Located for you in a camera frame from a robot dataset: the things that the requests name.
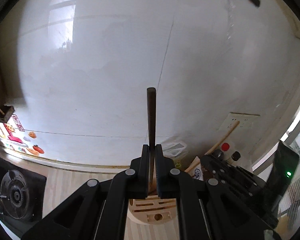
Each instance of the electrical outlet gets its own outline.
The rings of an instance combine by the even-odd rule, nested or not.
[[[258,117],[260,117],[258,114],[229,113],[219,130],[229,130],[236,121],[240,122],[236,129],[249,129],[257,121]]]

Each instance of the black stove top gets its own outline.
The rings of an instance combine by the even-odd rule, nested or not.
[[[0,158],[0,220],[20,238],[42,219],[46,180]]]

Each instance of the red bottle cap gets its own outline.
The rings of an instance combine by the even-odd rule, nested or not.
[[[221,145],[221,150],[223,150],[224,152],[226,152],[229,149],[230,149],[230,145],[228,143],[223,143]]]

